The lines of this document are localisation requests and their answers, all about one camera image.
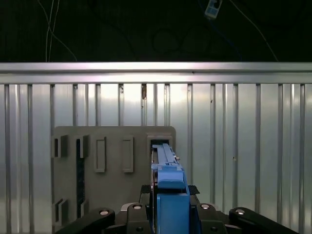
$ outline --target cable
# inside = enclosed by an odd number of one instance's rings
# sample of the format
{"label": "cable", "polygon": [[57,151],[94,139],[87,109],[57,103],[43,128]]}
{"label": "cable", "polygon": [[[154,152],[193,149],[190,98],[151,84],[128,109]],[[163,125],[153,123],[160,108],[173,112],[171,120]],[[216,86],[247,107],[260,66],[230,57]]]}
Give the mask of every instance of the cable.
{"label": "cable", "polygon": [[[205,13],[205,9],[204,9],[204,7],[202,6],[200,0],[198,0],[198,5],[200,6],[202,12]],[[214,30],[215,30],[215,31],[216,31],[216,32],[233,48],[233,49],[235,49],[235,51],[236,51],[236,53],[237,53],[237,55],[238,55],[240,61],[242,61],[242,60],[243,60],[242,55],[240,54],[238,48],[234,45],[234,43],[231,42],[223,33],[221,33],[221,32],[217,29],[217,27],[211,22],[210,19],[209,19],[208,21],[209,21],[209,23],[210,23],[210,26],[211,26],[211,27],[212,27],[212,28],[213,28],[213,29],[214,29]]]}
{"label": "cable", "polygon": [[131,54],[133,55],[135,61],[137,61],[137,55],[136,55],[135,50],[134,50],[134,48],[133,48],[131,42],[129,41],[127,35],[126,35],[120,28],[118,28],[116,25],[113,25],[112,23],[107,22],[107,21],[105,21],[104,19],[102,19],[102,17],[100,17],[100,16],[94,11],[94,7],[90,4],[89,0],[87,0],[87,4],[88,4],[88,6],[89,6],[89,8],[90,8],[90,11],[93,13],[93,15],[94,15],[100,22],[102,22],[104,25],[106,24],[106,25],[110,26],[111,28],[114,28],[116,31],[118,31],[118,32],[123,36],[123,38],[126,40],[128,46],[129,46],[129,49],[130,49]]}
{"label": "cable", "polygon": [[72,56],[74,57],[75,61],[77,62],[77,58],[76,58],[75,54],[74,54],[74,53],[73,53],[57,36],[55,36],[55,34],[52,32],[47,13],[46,13],[46,11],[45,11],[43,5],[41,4],[40,0],[37,0],[37,2],[38,2],[38,4],[41,6],[41,8],[43,9],[45,18],[46,18],[47,23],[48,23],[48,26],[49,26],[49,31],[50,31],[50,33],[52,34],[52,36],[53,36],[56,40],[59,41],[59,43],[61,43],[61,44],[72,54]]}
{"label": "cable", "polygon": [[[181,52],[181,53],[186,53],[186,54],[193,54],[193,55],[201,55],[204,56],[207,54],[207,50],[210,48],[211,46],[211,40],[209,40],[208,45],[206,46],[206,50],[203,53],[198,53],[198,52],[192,52],[192,51],[187,51],[183,49],[183,44],[185,42],[185,39],[187,38],[187,36],[189,35],[189,33],[195,29],[196,27],[202,27],[204,28],[206,31],[210,32],[209,28],[205,25],[201,25],[201,24],[194,24],[191,25],[185,32],[184,36],[182,37],[182,39],[179,38],[179,36],[174,32],[174,30],[169,29],[169,28],[160,28],[158,30],[156,30],[152,36],[151,36],[151,44],[152,44],[152,48],[155,52],[159,53],[159,54],[169,54],[169,53],[174,53],[174,52]],[[160,34],[161,32],[164,33],[168,33],[169,35],[171,35],[174,40],[177,42],[177,46],[173,49],[168,49],[167,51],[160,51],[156,48],[156,38],[157,35]]]}
{"label": "cable", "polygon": [[302,12],[305,10],[305,6],[307,5],[307,0],[301,0],[300,8],[297,11],[294,19],[291,20],[291,22],[289,22],[287,24],[267,23],[267,22],[264,22],[264,21],[260,20],[256,16],[255,12],[252,10],[252,8],[244,0],[236,0],[236,1],[239,2],[241,5],[243,5],[250,12],[250,14],[252,15],[254,21],[258,25],[263,26],[263,27],[272,28],[272,29],[275,29],[275,30],[289,30],[289,29],[293,28],[294,26],[296,26],[298,23],[302,22],[306,18],[306,16],[308,15],[307,14],[304,18],[299,19],[302,16]]}
{"label": "cable", "polygon": [[[59,12],[59,0],[58,0],[57,11],[56,11],[55,17],[54,17],[54,24],[53,24],[53,30],[52,30],[53,33],[54,33],[54,29],[55,29],[55,22],[57,21],[58,12]],[[51,37],[51,39],[50,39],[50,50],[49,50],[49,59],[48,59],[48,61],[50,61],[50,57],[51,57],[52,40],[53,40],[53,37]]]}
{"label": "cable", "polygon": [[212,21],[211,21],[210,19],[209,19],[208,21],[209,21],[211,27],[212,27],[212,28],[213,28],[213,29],[214,29],[214,30],[215,30],[215,31],[216,31],[216,32],[233,48],[233,49],[235,49],[235,51],[236,51],[236,53],[237,53],[237,55],[238,55],[238,57],[239,57],[239,60],[240,60],[240,61],[243,61],[242,55],[240,54],[238,48],[233,44],[233,42],[231,42],[229,39],[227,39],[227,37],[217,29],[217,27],[212,23]]}
{"label": "cable", "polygon": [[257,27],[257,25],[254,24],[254,22],[251,21],[251,19],[249,19],[237,6],[236,4],[232,1],[229,0],[230,3],[233,4],[233,6],[256,28],[256,30],[258,30],[258,32],[260,33],[260,35],[262,36],[262,38],[264,39],[265,43],[267,44],[268,48],[270,49],[272,55],[274,56],[275,60],[278,62],[278,59],[274,53],[274,51],[272,50],[272,48],[270,47],[269,43],[267,42],[267,39],[265,38],[265,36],[262,34],[262,32],[260,31],[260,29]]}
{"label": "cable", "polygon": [[[54,6],[54,0],[52,0],[49,24],[51,24],[53,6]],[[48,29],[47,29],[47,36],[45,38],[45,62],[48,61],[48,56],[47,56],[47,54],[48,54],[48,38],[49,38],[49,26],[48,26]]]}

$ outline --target horizontal metal beam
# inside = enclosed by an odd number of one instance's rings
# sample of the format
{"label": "horizontal metal beam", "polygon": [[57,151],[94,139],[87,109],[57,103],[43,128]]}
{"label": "horizontal metal beam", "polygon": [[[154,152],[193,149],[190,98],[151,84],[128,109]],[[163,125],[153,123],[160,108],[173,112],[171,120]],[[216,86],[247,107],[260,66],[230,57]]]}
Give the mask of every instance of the horizontal metal beam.
{"label": "horizontal metal beam", "polygon": [[112,72],[312,72],[312,63],[273,62],[87,62],[0,63],[0,73]]}
{"label": "horizontal metal beam", "polygon": [[88,83],[312,83],[311,73],[0,74],[0,84]]}

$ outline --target blue cable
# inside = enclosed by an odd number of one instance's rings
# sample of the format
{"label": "blue cable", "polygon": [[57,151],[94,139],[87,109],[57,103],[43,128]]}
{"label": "blue cable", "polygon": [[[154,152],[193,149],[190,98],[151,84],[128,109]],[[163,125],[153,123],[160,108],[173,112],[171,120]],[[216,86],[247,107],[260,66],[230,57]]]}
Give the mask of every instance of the blue cable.
{"label": "blue cable", "polygon": [[[198,0],[198,4],[199,4],[201,10],[203,11],[203,13],[205,13],[205,9],[204,9],[204,7],[202,6],[200,0]],[[235,49],[237,55],[239,56],[239,60],[240,60],[240,61],[243,61],[242,55],[240,54],[238,48],[233,44],[233,42],[231,42],[223,33],[221,33],[221,32],[218,30],[218,28],[211,22],[210,19],[208,19],[208,21],[209,21],[211,27],[212,27],[212,28],[213,28],[213,29],[214,29],[214,30],[215,30],[215,31],[216,31],[216,32],[233,48],[233,49]]]}

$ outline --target dark background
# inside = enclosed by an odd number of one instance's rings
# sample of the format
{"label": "dark background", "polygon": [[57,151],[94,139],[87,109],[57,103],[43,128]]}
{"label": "dark background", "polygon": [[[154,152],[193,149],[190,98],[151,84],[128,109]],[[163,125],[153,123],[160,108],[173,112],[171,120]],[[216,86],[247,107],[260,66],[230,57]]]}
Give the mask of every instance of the dark background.
{"label": "dark background", "polygon": [[[312,61],[311,0],[233,1],[279,61]],[[41,3],[50,16],[52,0]],[[206,8],[208,0],[200,3]],[[78,61],[240,61],[218,29],[243,61],[274,61],[259,32],[228,0],[213,24],[197,0],[59,0],[55,35]],[[47,29],[37,0],[2,0],[0,62],[44,62]],[[75,60],[53,38],[50,61]]]}

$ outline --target white cable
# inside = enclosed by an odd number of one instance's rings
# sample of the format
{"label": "white cable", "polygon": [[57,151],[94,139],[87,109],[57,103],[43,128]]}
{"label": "white cable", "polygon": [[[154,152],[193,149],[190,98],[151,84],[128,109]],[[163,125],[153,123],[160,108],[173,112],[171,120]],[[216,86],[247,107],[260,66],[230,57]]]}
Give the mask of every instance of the white cable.
{"label": "white cable", "polygon": [[[59,0],[58,0],[57,11],[56,11],[55,17],[54,17],[54,24],[53,24],[53,29],[52,29],[53,33],[54,33],[54,29],[55,29],[55,22],[57,21],[58,12],[59,12]],[[53,37],[51,37],[51,39],[50,39],[50,49],[49,49],[49,59],[48,59],[48,62],[50,61],[50,57],[51,57],[52,40],[53,40]]]}
{"label": "white cable", "polygon": [[69,53],[72,54],[72,56],[74,57],[75,61],[77,62],[77,58],[76,58],[75,54],[64,44],[64,42],[62,42],[62,41],[61,41],[57,36],[55,36],[55,34],[52,32],[47,13],[46,13],[46,11],[45,11],[43,5],[41,4],[41,2],[40,2],[39,0],[37,0],[37,2],[39,3],[39,5],[41,6],[41,8],[43,9],[45,18],[46,18],[47,23],[48,23],[48,27],[49,27],[50,33],[52,34],[52,36],[53,36],[56,40],[59,41],[59,43],[61,43],[61,44],[69,51]]}
{"label": "white cable", "polygon": [[274,53],[274,51],[272,50],[272,48],[270,47],[269,43],[267,42],[265,36],[262,34],[262,32],[260,31],[260,29],[257,27],[257,25],[254,24],[254,22],[251,21],[251,19],[249,19],[245,14],[244,12],[242,12],[238,6],[236,6],[236,4],[232,1],[232,0],[229,0],[233,6],[256,28],[256,30],[258,30],[258,32],[260,33],[260,35],[262,36],[262,38],[264,39],[265,43],[267,44],[268,48],[270,49],[270,51],[272,52],[272,55],[274,56],[275,60],[278,62],[278,59]]}
{"label": "white cable", "polygon": [[[49,24],[51,24],[53,6],[54,6],[54,0],[52,0]],[[47,30],[47,36],[45,38],[45,62],[48,61],[48,56],[47,56],[47,54],[48,54],[48,38],[49,38],[49,26],[48,26],[48,30]]]}

